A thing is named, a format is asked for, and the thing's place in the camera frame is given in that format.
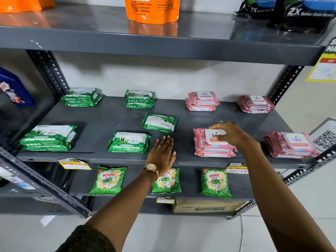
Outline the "blue plastic bottle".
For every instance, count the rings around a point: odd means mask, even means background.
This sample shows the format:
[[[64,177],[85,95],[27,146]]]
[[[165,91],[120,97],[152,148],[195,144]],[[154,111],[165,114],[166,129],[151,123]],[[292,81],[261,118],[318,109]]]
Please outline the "blue plastic bottle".
[[[35,101],[19,77],[0,67],[0,89],[18,106],[33,106]]]

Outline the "grey neighbouring shelf rack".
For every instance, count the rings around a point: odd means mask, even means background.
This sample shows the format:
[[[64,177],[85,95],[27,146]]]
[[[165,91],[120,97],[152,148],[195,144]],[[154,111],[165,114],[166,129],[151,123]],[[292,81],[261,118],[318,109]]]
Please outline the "grey neighbouring shelf rack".
[[[71,171],[58,163],[23,162],[19,140],[55,105],[51,96],[38,96],[32,107],[19,107],[0,96],[0,167],[7,169],[36,190],[26,190],[11,183],[0,188],[0,213],[31,215],[77,215],[87,218],[91,211],[87,196],[78,199],[64,190]]]

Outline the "pink wet wipes packet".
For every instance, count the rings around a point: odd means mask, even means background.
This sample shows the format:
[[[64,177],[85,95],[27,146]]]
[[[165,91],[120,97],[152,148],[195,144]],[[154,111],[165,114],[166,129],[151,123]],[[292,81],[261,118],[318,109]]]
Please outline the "pink wet wipes packet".
[[[272,111],[272,108],[270,109],[246,109],[246,108],[241,107],[241,111],[243,111],[244,113],[248,113],[248,114],[267,114]]]
[[[197,148],[195,150],[195,155],[236,155],[238,152],[235,146],[232,145],[210,145]]]
[[[270,152],[315,152],[318,156],[319,153],[308,139],[309,135],[306,133],[269,132],[263,136]]]
[[[216,110],[216,106],[195,106],[193,104],[191,104],[189,101],[186,101],[186,106],[187,109],[190,111],[215,111]]]
[[[266,96],[243,95],[238,98],[237,103],[242,110],[272,110],[275,108]]]
[[[188,93],[189,102],[194,106],[219,106],[217,95],[212,91],[196,91]]]
[[[199,157],[206,157],[206,158],[232,158],[236,157],[234,152],[207,152],[207,151],[200,151],[196,150],[195,155]]]
[[[194,129],[195,149],[210,145],[227,145],[227,142],[211,142],[212,133],[225,134],[224,130],[211,130],[204,128]]]
[[[285,153],[270,152],[270,154],[274,158],[293,158],[293,159],[305,159],[317,156],[315,152],[285,152]]]

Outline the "white code sign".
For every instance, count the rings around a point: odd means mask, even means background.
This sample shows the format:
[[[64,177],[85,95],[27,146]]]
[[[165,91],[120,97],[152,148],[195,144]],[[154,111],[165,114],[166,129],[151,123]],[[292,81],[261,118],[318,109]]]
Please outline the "white code sign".
[[[323,153],[336,144],[336,123],[325,123],[309,134],[312,147],[319,153]]]

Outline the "grey perforated rack frame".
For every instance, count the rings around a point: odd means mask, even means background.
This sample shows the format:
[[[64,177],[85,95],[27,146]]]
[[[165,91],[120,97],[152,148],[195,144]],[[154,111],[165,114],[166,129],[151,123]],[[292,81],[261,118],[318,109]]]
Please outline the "grey perforated rack frame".
[[[294,172],[287,175],[282,180],[287,186],[290,186],[291,184],[299,181],[300,179],[306,177],[314,171],[329,164],[333,160],[336,160],[336,144],[326,151],[322,152],[319,156],[311,159],[308,162],[308,166],[299,167],[299,169],[296,169]]]

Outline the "person's right forearm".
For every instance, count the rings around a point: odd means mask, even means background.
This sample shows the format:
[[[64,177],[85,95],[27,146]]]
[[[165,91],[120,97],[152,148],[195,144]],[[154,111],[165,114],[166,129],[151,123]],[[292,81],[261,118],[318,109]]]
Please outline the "person's right forearm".
[[[240,138],[254,197],[277,252],[336,252],[251,138]]]

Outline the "person's left forearm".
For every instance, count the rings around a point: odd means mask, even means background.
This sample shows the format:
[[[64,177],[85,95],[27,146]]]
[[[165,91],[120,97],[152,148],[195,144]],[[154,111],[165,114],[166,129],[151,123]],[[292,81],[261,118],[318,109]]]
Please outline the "person's left forearm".
[[[86,222],[86,225],[103,233],[116,252],[122,252],[149,189],[158,178],[158,170],[146,168],[128,186]]]

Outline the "person's left hand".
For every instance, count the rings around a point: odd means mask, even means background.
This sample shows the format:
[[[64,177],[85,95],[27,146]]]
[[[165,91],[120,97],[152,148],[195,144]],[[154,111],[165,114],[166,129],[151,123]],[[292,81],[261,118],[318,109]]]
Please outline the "person's left hand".
[[[170,156],[173,152],[174,139],[170,136],[170,144],[166,150],[163,151],[163,144],[167,136],[164,136],[162,139],[159,139],[159,145],[157,147],[157,152],[152,154],[152,149],[149,151],[145,165],[155,164],[159,170],[159,177],[165,175],[172,166],[170,166]]]

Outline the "large yellow price sign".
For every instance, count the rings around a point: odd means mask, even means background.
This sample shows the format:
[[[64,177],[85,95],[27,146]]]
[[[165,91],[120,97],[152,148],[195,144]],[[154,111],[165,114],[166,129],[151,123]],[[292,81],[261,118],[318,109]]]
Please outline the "large yellow price sign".
[[[336,83],[336,37],[330,40],[306,82]]]

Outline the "rose gold wristwatch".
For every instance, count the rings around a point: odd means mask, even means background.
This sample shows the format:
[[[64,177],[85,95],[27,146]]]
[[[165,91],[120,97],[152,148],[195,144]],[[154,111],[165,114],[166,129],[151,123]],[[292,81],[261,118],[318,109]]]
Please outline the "rose gold wristwatch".
[[[154,181],[156,181],[159,178],[159,170],[155,164],[145,165],[142,172],[151,173],[151,175],[155,175]]]

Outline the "brown cardboard box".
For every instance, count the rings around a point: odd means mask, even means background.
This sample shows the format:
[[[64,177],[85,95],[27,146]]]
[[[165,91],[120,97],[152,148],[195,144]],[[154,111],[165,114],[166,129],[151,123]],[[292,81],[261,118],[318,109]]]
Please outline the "brown cardboard box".
[[[172,206],[172,211],[174,213],[234,212],[245,203],[245,201],[236,200],[177,199]]]

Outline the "green detergent powder pouch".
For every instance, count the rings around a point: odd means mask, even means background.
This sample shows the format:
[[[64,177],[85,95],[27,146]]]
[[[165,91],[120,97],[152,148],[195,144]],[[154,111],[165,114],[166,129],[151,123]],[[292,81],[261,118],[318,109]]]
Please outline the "green detergent powder pouch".
[[[97,178],[90,195],[116,195],[122,190],[127,167],[106,168],[98,166]]]
[[[216,198],[233,199],[226,173],[219,169],[201,167],[201,194]]]
[[[180,168],[171,168],[164,176],[159,177],[152,186],[151,194],[181,193],[179,171]]]

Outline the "white packet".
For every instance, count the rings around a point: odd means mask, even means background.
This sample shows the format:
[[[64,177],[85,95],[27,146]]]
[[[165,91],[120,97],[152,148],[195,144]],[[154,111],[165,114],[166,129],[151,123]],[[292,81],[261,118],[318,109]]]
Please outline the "white packet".
[[[0,177],[26,190],[36,190],[35,187],[24,182],[21,178],[15,176],[7,169],[0,167]]]

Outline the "olive green knit sleeve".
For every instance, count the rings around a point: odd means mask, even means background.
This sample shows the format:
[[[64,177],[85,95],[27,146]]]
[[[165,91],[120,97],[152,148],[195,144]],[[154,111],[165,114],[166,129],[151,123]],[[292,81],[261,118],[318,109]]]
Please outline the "olive green knit sleeve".
[[[116,252],[112,242],[100,231],[79,225],[55,252]]]

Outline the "black detergent pouch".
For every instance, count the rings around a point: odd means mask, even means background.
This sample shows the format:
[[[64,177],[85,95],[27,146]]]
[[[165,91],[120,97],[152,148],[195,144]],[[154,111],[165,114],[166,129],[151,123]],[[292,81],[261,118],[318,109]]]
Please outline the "black detergent pouch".
[[[336,16],[336,0],[276,0],[267,26],[297,33],[324,33]]]
[[[276,0],[243,0],[234,16],[242,16],[250,19],[269,20],[273,14]]]

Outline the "person's right hand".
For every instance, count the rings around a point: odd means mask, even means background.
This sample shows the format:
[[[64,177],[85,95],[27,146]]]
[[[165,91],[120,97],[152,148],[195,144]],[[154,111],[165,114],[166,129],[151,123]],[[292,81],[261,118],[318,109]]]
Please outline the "person's right hand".
[[[226,140],[228,144],[235,147],[243,148],[244,146],[255,145],[258,142],[242,130],[236,123],[218,122],[210,126],[211,130],[224,130],[226,132]]]

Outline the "green wet wipes packet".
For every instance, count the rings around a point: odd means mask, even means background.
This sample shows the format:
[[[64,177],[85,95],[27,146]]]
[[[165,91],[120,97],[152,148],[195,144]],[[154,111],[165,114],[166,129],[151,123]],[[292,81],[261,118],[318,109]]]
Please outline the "green wet wipes packet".
[[[71,143],[65,143],[60,145],[44,145],[40,143],[30,143],[23,146],[22,150],[24,151],[41,151],[41,152],[68,152],[72,149]]]
[[[145,90],[127,89],[124,95],[125,101],[130,103],[153,103],[154,92]]]
[[[151,109],[153,108],[153,102],[138,102],[126,100],[124,106],[131,109]]]
[[[64,100],[63,103],[70,107],[94,107],[97,106],[99,101],[102,97],[94,99],[93,101],[66,101]]]
[[[93,102],[103,97],[100,89],[96,88],[70,88],[69,91],[61,97],[63,101]]]
[[[148,130],[155,130],[164,133],[172,133],[178,118],[168,117],[160,114],[146,114],[142,127]]]
[[[151,136],[145,133],[114,132],[107,146],[108,152],[146,154]]]
[[[74,125],[38,125],[19,142],[22,146],[65,145],[76,129]]]

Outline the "grey metal shelf rack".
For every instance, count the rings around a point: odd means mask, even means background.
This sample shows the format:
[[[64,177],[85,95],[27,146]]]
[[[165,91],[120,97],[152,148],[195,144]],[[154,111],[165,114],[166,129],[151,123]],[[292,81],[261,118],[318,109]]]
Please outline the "grey metal shelf rack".
[[[58,3],[56,9],[40,13],[0,13],[0,49],[24,50],[53,93],[55,105],[34,127],[77,126],[76,132],[69,137],[72,149],[68,152],[21,149],[17,158],[38,163],[75,158],[88,163],[93,171],[72,172],[70,178],[66,178],[69,186],[65,190],[78,199],[87,196],[90,215],[107,203],[107,199],[93,199],[89,194],[98,165],[126,166],[125,183],[129,183],[141,171],[146,159],[145,154],[107,151],[115,131],[146,133],[141,126],[146,110],[124,107],[124,97],[107,96],[103,86],[112,93],[120,95],[121,91],[124,95],[126,89],[142,86],[137,86],[136,82],[153,82],[149,88],[156,96],[163,92],[149,112],[178,118],[177,131],[172,134],[177,151],[173,167],[180,168],[183,190],[177,198],[204,199],[200,194],[200,167],[225,169],[230,160],[243,159],[240,153],[234,158],[196,156],[193,128],[214,123],[222,117],[236,122],[255,139],[262,139],[272,129],[291,129],[276,111],[264,116],[248,116],[236,103],[229,101],[222,101],[218,110],[207,114],[187,110],[184,100],[177,99],[178,94],[186,95],[183,86],[187,91],[195,89],[192,83],[198,78],[189,76],[179,81],[178,72],[190,70],[195,74],[202,67],[206,68],[205,64],[219,64],[220,61],[247,63],[250,68],[258,63],[268,68],[271,64],[287,65],[267,91],[270,98],[277,101],[304,65],[313,65],[327,41],[336,36],[336,22],[331,22],[323,34],[304,34],[273,30],[266,22],[224,13],[182,11],[177,23],[176,37],[167,36],[167,33],[164,36],[133,34],[128,33],[131,21],[123,7],[74,3]],[[83,86],[84,79],[64,76],[65,68],[59,66],[54,52],[65,55],[69,64],[84,68],[85,72],[94,72],[91,83],[105,94],[98,106],[70,107],[61,103],[66,90],[71,85],[74,87],[76,81]]]

